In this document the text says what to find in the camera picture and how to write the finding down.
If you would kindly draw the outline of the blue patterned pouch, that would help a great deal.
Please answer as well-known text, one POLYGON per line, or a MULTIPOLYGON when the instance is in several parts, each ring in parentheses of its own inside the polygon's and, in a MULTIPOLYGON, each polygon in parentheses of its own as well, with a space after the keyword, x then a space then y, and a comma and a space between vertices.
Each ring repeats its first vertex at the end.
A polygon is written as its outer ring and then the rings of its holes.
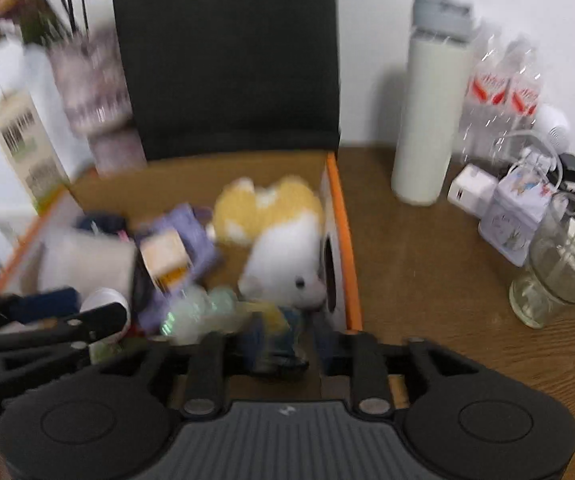
POLYGON ((242 328, 242 348, 253 374, 273 382, 301 379, 309 369, 299 340, 304 330, 301 312, 266 302, 243 302, 248 316, 242 328))

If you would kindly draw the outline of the yellow white plush toy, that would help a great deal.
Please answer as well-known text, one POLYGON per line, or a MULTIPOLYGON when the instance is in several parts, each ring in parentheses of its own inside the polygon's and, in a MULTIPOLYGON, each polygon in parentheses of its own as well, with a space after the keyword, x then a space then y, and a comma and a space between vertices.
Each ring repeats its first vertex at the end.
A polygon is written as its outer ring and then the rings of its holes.
POLYGON ((248 177, 232 181, 217 197, 207 232, 219 244, 250 250, 238 279, 243 298, 303 310, 327 298, 324 209, 303 178, 285 176, 266 188, 248 177))

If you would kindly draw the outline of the white round cap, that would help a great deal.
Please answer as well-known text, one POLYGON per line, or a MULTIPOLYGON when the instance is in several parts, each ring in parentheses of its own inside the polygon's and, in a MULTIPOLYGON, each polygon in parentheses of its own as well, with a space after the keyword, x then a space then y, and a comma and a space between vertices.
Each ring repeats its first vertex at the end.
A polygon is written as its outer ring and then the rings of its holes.
POLYGON ((117 342, 128 332, 131 324, 131 311, 128 300, 117 290, 101 287, 92 292, 79 308, 80 313, 105 310, 112 314, 111 330, 108 336, 98 338, 98 341, 117 342))

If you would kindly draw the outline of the small printed snack box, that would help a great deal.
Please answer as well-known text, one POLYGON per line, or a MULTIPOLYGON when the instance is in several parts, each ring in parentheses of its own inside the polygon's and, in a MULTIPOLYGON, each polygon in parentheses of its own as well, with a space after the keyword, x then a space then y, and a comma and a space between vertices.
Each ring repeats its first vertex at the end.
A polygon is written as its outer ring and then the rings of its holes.
POLYGON ((191 258, 179 233, 172 228, 158 231, 140 243, 146 271, 161 292, 171 292, 186 278, 191 258))

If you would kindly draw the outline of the navy blue pouch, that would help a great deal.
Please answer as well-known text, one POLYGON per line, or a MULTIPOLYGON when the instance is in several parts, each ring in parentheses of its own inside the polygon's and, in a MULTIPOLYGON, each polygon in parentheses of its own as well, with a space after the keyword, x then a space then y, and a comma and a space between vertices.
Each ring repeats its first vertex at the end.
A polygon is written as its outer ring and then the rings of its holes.
POLYGON ((120 214, 108 214, 107 212, 83 214, 76 220, 75 228, 94 235, 115 236, 121 240, 128 238, 127 220, 120 214))

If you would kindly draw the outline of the white green milk carton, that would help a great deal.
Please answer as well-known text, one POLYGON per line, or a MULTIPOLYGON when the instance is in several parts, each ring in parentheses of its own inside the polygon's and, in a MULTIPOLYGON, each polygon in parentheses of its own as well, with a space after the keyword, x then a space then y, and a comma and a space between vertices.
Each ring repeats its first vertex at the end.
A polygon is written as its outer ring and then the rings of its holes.
POLYGON ((0 94, 0 145, 35 210, 42 214, 68 177, 30 92, 0 94))

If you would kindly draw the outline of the white power adapter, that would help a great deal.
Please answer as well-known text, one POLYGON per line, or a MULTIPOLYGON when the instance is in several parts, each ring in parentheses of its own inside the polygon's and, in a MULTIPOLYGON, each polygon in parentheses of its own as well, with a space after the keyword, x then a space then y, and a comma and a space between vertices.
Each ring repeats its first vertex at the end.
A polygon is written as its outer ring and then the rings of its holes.
POLYGON ((469 164, 452 180, 448 202, 481 219, 489 207, 498 179, 478 166, 469 164))

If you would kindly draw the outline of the white printed tin box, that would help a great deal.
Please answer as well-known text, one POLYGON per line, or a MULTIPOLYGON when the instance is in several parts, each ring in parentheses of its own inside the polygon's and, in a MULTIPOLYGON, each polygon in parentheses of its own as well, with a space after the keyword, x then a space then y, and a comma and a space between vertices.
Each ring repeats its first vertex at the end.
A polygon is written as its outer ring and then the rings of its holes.
POLYGON ((522 266, 554 192, 540 174, 517 167, 500 180, 478 232, 515 266, 522 266))

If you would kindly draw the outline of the clear glass cup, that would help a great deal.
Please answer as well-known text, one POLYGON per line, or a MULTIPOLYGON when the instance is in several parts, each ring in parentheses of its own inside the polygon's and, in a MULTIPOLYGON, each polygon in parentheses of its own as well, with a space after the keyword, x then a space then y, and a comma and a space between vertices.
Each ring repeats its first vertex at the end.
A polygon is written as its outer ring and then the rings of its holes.
POLYGON ((509 300, 516 317, 531 328, 545 327, 575 306, 575 194, 552 196, 509 300))

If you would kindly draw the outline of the plastic water bottle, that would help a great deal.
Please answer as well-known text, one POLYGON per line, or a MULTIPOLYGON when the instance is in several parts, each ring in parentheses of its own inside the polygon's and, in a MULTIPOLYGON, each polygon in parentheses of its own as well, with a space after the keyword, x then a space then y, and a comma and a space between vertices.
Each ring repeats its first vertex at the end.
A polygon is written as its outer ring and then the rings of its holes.
POLYGON ((497 153, 502 157, 511 153, 512 140, 509 135, 533 126, 543 87, 540 54, 527 37, 518 36, 509 43, 503 67, 511 73, 511 77, 505 100, 507 126, 497 142, 497 153))
POLYGON ((505 100, 511 74, 504 64, 501 28, 482 21, 474 37, 475 60, 465 92, 455 152, 461 162, 490 160, 508 129, 505 100))

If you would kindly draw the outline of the pink ribbed vase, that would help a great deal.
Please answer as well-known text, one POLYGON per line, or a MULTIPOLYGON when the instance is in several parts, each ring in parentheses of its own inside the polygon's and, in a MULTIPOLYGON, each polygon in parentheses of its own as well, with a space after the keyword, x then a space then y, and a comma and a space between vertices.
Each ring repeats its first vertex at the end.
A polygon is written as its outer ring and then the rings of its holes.
POLYGON ((54 44, 49 61, 70 128, 87 142, 97 173, 107 177, 144 168, 114 27, 54 44))

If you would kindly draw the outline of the white round speaker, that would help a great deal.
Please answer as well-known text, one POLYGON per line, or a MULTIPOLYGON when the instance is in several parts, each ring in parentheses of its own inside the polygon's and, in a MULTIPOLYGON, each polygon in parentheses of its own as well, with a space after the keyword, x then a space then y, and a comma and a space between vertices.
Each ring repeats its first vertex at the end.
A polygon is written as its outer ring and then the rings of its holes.
POLYGON ((549 104, 537 107, 533 129, 557 151, 566 153, 571 145, 571 126, 565 114, 549 104))

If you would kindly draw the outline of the black paper bag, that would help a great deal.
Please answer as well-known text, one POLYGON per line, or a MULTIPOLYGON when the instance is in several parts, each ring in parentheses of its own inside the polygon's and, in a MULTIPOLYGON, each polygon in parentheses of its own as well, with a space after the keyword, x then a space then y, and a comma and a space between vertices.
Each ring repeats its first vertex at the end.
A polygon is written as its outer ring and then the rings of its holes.
POLYGON ((336 0, 113 0, 146 158, 339 144, 336 0))

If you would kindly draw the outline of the white thermos bottle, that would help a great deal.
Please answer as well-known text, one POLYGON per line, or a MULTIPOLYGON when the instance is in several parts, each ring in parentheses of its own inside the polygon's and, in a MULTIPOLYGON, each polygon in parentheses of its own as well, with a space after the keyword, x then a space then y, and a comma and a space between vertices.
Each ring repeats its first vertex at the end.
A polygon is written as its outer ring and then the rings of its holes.
POLYGON ((405 96, 391 188, 404 203, 438 200, 473 64, 472 6, 413 0, 405 96))

